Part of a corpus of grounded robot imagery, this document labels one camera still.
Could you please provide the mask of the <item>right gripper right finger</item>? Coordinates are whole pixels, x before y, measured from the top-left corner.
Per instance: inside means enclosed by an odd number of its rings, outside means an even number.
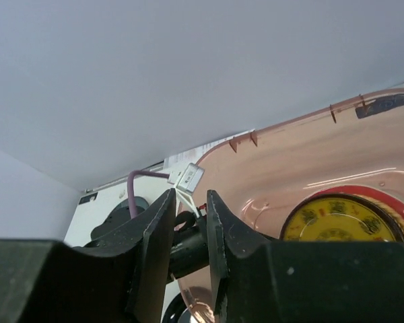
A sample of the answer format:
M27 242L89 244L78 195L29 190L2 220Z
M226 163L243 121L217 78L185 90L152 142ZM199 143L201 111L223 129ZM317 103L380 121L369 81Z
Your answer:
M404 322L403 242L286 242L207 193L217 322Z

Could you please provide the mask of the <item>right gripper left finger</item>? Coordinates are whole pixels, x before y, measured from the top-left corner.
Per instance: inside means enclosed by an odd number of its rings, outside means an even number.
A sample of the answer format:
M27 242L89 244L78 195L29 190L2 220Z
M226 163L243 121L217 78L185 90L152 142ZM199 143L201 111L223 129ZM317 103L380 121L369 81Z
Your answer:
M169 189L86 247L0 239L0 322L159 322L175 217Z

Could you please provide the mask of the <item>yellow patterned plate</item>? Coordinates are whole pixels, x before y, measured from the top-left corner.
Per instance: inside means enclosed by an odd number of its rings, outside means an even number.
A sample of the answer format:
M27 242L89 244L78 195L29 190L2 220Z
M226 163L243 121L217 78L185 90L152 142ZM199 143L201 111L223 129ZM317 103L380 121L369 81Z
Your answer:
M280 239L300 242L400 242L404 230L388 210L362 196L319 194L297 205Z

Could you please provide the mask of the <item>red and teal plate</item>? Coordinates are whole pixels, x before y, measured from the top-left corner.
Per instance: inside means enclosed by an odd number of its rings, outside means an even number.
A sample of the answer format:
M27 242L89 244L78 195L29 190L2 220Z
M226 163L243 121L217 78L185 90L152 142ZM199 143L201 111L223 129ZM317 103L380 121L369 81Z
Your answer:
M401 199L376 188L351 184L325 188L310 195L309 198L329 193L352 194L377 204L383 210L388 211L404 233L404 202Z

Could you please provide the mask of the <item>glossy black plate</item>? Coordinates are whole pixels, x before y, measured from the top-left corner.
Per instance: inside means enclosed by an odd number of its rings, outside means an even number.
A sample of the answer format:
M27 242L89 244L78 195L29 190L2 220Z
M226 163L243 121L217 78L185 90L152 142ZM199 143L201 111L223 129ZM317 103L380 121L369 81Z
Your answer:
M161 323L196 323L190 309L188 309L182 295L179 293L167 306Z

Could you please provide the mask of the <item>woven bamboo plate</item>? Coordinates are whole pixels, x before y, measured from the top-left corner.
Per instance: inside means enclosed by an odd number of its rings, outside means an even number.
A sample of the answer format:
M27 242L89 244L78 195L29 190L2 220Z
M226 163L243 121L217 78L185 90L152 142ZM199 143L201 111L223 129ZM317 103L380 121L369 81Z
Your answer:
M362 194L357 194L358 197L362 197L366 201L374 203L376 206L380 207L383 211L388 213L396 224L399 225L401 231L404 233L404 203L392 196L388 196L388 201L380 201L370 196L365 196Z

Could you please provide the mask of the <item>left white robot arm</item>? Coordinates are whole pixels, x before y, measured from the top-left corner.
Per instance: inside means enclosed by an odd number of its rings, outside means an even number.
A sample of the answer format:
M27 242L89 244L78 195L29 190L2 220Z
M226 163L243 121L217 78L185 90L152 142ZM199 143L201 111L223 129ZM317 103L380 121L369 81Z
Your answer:
M130 220L127 201L118 204L104 220L91 232L92 241L87 247L94 246L94 240ZM176 216L174 239L170 252L167 282L185 277L209 264L208 247L205 234L200 232L195 216L190 211L182 211Z

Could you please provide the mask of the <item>pink translucent plastic bin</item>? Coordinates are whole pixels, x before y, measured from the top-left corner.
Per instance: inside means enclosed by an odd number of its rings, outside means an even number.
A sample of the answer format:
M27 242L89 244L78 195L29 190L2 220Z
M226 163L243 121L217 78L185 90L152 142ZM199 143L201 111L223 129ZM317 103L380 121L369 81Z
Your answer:
M215 190L243 222L275 238L294 207L325 188L369 186L404 202L404 87L240 136L197 164L204 175L195 204Z

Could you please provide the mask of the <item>dark blue ceramic plate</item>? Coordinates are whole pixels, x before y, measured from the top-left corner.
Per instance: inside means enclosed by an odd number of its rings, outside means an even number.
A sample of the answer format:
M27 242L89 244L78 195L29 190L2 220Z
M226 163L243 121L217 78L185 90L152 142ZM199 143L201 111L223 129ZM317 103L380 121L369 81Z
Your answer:
M135 197L135 205L136 205L136 209L137 209L137 214L144 212L149 207L148 201L141 196ZM114 210L116 211L116 210L122 209L122 208L129 208L129 201L127 199L122 201L121 203L119 203L114 208Z

